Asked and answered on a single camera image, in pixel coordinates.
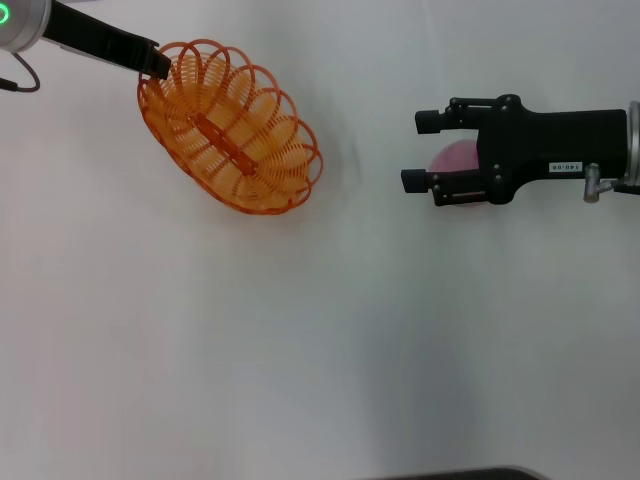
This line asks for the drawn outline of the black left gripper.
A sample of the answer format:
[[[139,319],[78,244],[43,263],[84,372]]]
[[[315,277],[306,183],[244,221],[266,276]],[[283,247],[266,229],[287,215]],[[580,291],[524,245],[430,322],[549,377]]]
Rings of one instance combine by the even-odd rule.
[[[157,42],[99,21],[58,1],[51,3],[43,37],[72,52],[166,80],[171,60]]]

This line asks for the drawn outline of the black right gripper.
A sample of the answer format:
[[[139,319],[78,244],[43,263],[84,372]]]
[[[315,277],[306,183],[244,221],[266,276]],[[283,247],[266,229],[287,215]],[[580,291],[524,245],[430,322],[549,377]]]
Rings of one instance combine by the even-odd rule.
[[[415,124],[419,135],[478,130],[479,170],[401,171],[406,193],[431,193],[438,207],[504,205],[534,181],[583,180],[590,165],[607,180],[621,179],[627,170],[627,113],[622,109],[537,113],[516,95],[453,97],[443,112],[418,111]]]

